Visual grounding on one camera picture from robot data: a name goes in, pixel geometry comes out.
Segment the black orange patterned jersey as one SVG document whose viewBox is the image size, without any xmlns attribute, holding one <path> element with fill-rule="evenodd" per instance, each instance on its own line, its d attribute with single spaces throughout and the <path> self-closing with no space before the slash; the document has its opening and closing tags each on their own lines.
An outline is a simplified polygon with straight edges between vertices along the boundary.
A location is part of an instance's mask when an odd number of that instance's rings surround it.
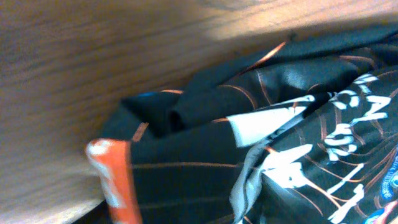
<svg viewBox="0 0 398 224">
<path fill-rule="evenodd" d="M 397 24 L 284 42 L 123 98 L 80 223 L 396 223 Z"/>
</svg>

